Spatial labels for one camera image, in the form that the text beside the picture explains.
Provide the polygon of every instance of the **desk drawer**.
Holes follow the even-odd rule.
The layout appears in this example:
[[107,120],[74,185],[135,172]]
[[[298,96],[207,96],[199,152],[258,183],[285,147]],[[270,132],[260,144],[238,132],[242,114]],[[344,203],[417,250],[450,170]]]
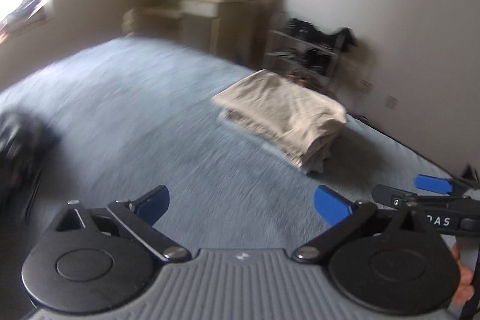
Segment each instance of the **desk drawer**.
[[204,16],[208,18],[215,18],[218,16],[217,3],[182,0],[181,5],[181,11],[185,14]]

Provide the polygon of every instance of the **human hand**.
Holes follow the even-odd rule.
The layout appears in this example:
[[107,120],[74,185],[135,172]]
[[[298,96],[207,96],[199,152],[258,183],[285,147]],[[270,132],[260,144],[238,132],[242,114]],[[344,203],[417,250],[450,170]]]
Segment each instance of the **human hand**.
[[473,272],[468,267],[460,264],[460,250],[458,249],[458,245],[456,243],[452,247],[452,255],[457,261],[460,269],[460,285],[458,286],[458,289],[452,298],[452,304],[461,307],[465,305],[465,302],[470,300],[475,293],[475,290],[471,285],[473,280]]

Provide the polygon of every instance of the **wall socket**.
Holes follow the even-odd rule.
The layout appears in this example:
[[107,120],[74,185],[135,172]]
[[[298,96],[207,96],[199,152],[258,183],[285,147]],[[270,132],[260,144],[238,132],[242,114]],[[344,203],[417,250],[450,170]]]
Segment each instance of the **wall socket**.
[[360,79],[358,87],[363,94],[368,94],[371,90],[371,83],[365,79]]
[[387,95],[387,100],[385,101],[385,107],[391,110],[395,110],[398,105],[398,99]]

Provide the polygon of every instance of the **bed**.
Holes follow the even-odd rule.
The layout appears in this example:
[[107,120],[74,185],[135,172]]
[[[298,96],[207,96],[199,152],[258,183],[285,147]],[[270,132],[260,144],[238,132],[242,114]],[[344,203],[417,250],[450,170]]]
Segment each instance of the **bed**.
[[170,209],[155,227],[193,253],[290,253],[328,227],[313,208],[319,184],[356,200],[371,199],[376,184],[413,190],[417,174],[448,176],[350,116],[323,174],[302,174],[218,121],[211,97],[251,73],[168,41],[121,38],[4,91],[0,110],[31,110],[62,137],[46,161],[27,246],[69,199],[104,207],[164,184]]

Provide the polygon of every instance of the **stack of folded fabric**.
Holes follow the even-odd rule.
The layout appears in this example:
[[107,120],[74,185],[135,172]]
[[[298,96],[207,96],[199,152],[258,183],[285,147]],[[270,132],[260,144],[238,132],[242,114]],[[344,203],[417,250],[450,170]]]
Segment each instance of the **stack of folded fabric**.
[[213,97],[224,118],[269,140],[303,172],[323,170],[346,123],[345,108],[315,91],[261,70]]

